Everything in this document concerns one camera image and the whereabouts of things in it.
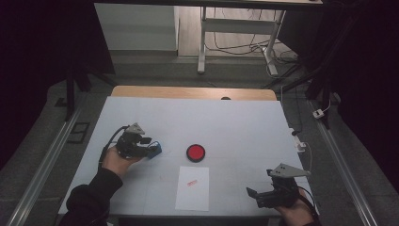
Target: sheet of paper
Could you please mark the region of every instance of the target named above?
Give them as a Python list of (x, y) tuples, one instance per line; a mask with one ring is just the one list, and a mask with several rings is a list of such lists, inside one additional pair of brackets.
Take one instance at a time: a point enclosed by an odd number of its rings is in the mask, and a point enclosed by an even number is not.
[(209, 168), (180, 167), (175, 208), (209, 211)]

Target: red button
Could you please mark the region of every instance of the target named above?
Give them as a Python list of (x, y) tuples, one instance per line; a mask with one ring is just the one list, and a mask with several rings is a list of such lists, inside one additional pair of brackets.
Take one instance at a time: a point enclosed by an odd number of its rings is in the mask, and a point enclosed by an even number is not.
[(205, 157), (205, 149), (199, 144), (193, 144), (187, 149), (187, 157), (192, 162), (200, 162)]

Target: table leg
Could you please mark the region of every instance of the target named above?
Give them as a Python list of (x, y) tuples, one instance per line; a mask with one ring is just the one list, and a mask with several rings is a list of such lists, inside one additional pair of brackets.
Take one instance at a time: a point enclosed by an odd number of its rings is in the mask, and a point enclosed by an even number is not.
[(206, 26), (206, 7), (203, 7), (202, 8), (202, 18), (200, 21), (200, 44), (199, 44), (198, 73), (205, 73), (205, 26)]
[(279, 33), (279, 27), (281, 26), (281, 22), (282, 22), (282, 18), (284, 17), (284, 13), (285, 13), (285, 11), (282, 11), (279, 14), (279, 17), (276, 20), (273, 32), (270, 35), (269, 44), (267, 45), (266, 48), (262, 49), (264, 58), (266, 59), (267, 67), (269, 68), (269, 71), (270, 71), (270, 75), (278, 75), (278, 72), (277, 72), (275, 63), (273, 61), (273, 57), (271, 56), (271, 53), (273, 50), (273, 45), (276, 41), (277, 34)]

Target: table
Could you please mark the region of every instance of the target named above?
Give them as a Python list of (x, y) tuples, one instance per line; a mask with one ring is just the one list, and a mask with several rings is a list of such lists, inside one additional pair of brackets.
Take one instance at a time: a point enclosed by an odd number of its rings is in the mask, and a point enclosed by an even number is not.
[[(218, 100), (224, 96), (232, 100)], [(281, 162), (302, 168), (271, 90), (116, 87), (104, 104), (67, 197), (75, 186), (91, 181), (112, 134), (134, 122), (161, 143), (163, 152), (129, 169), (124, 186), (111, 200), (114, 216), (276, 217), (274, 209), (258, 208), (246, 187), (272, 190), (266, 170)], [(199, 163), (185, 157), (193, 143), (207, 150)], [(209, 168), (209, 211), (174, 208), (180, 166)], [(310, 190), (306, 178), (296, 181)], [(59, 214), (66, 212), (64, 201)]]

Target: wall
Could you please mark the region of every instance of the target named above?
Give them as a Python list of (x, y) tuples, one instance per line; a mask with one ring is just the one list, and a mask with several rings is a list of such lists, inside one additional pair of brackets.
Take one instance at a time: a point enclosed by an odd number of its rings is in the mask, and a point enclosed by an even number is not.
[(179, 8), (95, 4), (109, 50), (178, 49)]

